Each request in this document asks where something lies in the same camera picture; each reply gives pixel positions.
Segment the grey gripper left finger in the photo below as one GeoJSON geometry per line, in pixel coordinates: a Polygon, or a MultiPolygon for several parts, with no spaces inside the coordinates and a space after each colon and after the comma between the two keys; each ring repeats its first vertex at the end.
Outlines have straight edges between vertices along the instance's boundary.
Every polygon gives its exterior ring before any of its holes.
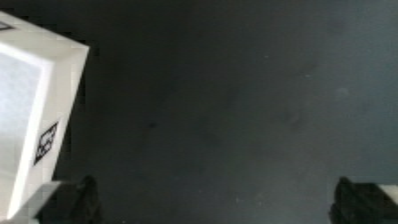
{"type": "Polygon", "coordinates": [[[86,176],[65,182],[40,210],[40,224],[106,224],[98,182],[86,176]]]}

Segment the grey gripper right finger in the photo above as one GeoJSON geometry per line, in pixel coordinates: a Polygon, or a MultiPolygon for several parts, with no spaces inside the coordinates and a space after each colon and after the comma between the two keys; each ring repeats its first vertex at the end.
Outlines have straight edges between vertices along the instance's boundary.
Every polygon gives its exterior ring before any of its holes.
{"type": "Polygon", "coordinates": [[[340,178],[331,224],[398,224],[398,185],[358,183],[340,178]]]}

